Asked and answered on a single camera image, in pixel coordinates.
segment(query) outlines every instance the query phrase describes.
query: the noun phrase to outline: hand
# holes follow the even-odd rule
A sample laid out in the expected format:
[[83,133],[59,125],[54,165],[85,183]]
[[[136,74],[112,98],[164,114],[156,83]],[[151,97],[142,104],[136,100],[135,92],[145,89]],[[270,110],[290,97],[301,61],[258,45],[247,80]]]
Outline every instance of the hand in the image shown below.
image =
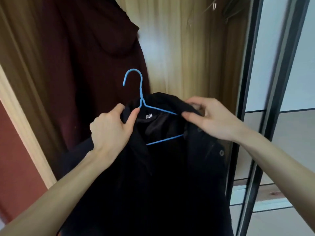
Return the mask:
[[203,109],[205,114],[202,117],[195,113],[183,112],[182,116],[213,137],[238,142],[240,135],[249,130],[215,98],[191,97],[186,102],[197,110]]
[[127,122],[123,124],[120,114],[124,108],[125,106],[119,103],[112,111],[102,113],[90,124],[94,143],[92,152],[100,157],[99,162],[105,167],[104,170],[114,162],[127,144],[140,111],[139,108],[134,109]]

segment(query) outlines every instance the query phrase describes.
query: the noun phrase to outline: right hand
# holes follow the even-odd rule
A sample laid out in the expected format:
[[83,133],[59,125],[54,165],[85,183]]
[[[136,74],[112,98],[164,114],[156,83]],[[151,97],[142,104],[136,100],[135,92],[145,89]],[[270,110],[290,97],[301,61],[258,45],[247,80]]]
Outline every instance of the right hand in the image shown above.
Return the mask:
[[186,102],[197,110],[203,109],[205,114],[202,117],[195,113],[183,112],[183,118],[215,138],[238,142],[240,135],[249,130],[215,98],[191,97]]

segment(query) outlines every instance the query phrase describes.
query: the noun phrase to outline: dark red garment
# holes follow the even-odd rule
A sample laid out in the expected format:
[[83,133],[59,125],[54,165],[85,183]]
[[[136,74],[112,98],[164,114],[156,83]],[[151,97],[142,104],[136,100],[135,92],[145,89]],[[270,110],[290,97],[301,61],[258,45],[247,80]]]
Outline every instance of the dark red garment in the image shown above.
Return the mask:
[[44,0],[44,56],[51,114],[68,149],[90,135],[89,124],[118,103],[150,93],[139,28],[115,0]]

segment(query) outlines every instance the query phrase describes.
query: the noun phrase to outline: closet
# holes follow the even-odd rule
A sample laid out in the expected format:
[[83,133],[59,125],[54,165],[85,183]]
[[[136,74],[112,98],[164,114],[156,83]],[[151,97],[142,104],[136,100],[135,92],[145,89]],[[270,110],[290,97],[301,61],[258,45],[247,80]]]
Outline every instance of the closet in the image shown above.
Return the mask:
[[[140,29],[152,93],[214,97],[235,112],[250,0],[116,2]],[[41,8],[42,0],[0,0],[0,100],[49,188],[65,143],[49,112]]]

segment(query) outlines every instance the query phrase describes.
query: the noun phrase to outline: white tag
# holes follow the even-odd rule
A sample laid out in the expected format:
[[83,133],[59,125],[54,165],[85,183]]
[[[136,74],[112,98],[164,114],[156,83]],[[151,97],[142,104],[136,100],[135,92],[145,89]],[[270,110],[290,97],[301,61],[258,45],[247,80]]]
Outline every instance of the white tag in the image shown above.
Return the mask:
[[146,115],[146,118],[148,119],[148,118],[152,118],[152,113],[150,113],[149,115]]

